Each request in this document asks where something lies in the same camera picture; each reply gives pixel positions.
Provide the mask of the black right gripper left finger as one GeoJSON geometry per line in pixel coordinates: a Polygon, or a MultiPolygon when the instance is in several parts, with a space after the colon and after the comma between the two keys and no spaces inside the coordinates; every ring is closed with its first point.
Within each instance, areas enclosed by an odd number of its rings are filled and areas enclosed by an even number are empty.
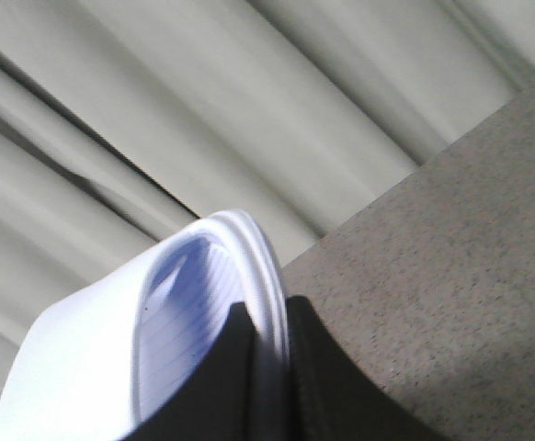
{"type": "Polygon", "coordinates": [[[229,310],[208,354],[129,440],[262,440],[268,353],[244,303],[229,310]]]}

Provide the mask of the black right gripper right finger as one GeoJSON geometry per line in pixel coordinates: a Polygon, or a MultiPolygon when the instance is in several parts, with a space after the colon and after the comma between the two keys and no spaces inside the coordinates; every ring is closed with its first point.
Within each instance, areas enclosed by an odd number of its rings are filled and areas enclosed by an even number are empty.
{"type": "Polygon", "coordinates": [[[292,440],[436,440],[438,432],[382,392],[305,297],[287,299],[292,440]]]}

